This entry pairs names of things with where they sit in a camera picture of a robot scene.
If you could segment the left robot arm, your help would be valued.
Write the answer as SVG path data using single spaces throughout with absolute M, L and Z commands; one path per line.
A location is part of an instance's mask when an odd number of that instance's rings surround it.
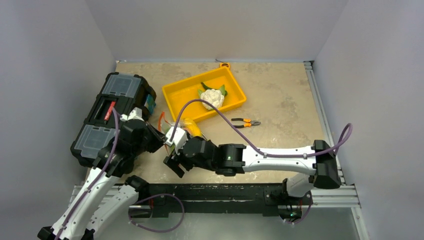
M 134 177 L 118 195 L 103 206 L 101 201 L 116 182 L 134 168 L 141 153 L 154 153 L 166 140 L 163 133 L 142 119 L 130 119 L 116 126 L 114 137 L 99 150 L 82 189 L 52 226 L 42 227 L 40 240 L 93 240 L 100 236 L 116 214 L 130 204 L 149 199 L 147 182 Z

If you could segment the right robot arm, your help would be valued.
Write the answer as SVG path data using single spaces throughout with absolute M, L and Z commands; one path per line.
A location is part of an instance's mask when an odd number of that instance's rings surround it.
M 192 137 L 175 147 L 164 164 L 180 178 L 185 171 L 201 168 L 217 175 L 233 177 L 258 171 L 288 171 L 296 175 L 284 181 L 280 196 L 294 203 L 313 188 L 332 190 L 341 185 L 336 153 L 324 140 L 298 148 L 257 148 L 244 144 L 215 145 Z

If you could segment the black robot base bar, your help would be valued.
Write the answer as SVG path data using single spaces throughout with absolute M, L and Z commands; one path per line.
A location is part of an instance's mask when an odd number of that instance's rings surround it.
M 288 196 L 283 183 L 151 183 L 129 207 L 132 218 L 167 218 L 171 213 L 260 214 L 298 220 L 313 204 L 312 193 Z

